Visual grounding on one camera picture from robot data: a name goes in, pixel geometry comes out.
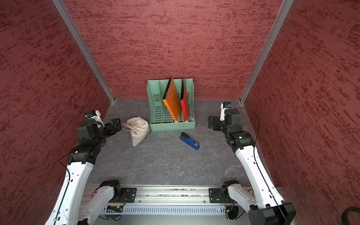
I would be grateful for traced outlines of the beige cloth soil bag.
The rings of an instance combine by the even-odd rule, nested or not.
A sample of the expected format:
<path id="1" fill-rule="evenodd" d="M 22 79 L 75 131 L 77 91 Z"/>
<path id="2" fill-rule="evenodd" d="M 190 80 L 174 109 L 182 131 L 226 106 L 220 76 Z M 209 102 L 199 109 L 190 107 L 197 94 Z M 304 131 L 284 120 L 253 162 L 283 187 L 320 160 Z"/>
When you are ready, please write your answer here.
<path id="1" fill-rule="evenodd" d="M 130 132 L 133 146 L 137 146 L 149 134 L 151 128 L 146 120 L 134 117 L 121 124 L 123 129 Z"/>

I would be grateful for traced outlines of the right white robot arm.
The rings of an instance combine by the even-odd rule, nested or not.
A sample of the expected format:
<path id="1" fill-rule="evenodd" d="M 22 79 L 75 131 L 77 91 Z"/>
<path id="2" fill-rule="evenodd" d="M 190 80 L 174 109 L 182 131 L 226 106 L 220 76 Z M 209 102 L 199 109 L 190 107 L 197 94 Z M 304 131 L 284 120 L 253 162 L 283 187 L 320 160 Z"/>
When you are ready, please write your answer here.
<path id="1" fill-rule="evenodd" d="M 252 225 L 291 224 L 296 209 L 275 188 L 260 160 L 256 141 L 242 129 L 241 113 L 237 108 L 231 108 L 230 102 L 223 102 L 220 109 L 219 117 L 208 118 L 208 128 L 224 133 L 227 144 L 241 162 L 254 191 L 251 195 L 236 181 L 226 181 L 222 195 L 234 200 L 248 214 Z"/>

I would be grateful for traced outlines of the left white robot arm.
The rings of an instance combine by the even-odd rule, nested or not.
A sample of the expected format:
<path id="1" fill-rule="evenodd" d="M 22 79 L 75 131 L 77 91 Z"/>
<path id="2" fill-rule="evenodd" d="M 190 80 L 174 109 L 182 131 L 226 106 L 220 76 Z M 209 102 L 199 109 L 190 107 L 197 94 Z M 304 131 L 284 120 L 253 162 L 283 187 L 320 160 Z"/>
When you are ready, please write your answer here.
<path id="1" fill-rule="evenodd" d="M 108 180 L 101 183 L 95 196 L 80 209 L 86 182 L 101 147 L 108 137 L 121 130 L 119 118 L 106 124 L 95 119 L 79 123 L 78 145 L 68 155 L 64 182 L 47 225 L 92 225 L 107 203 L 124 199 L 119 181 Z"/>

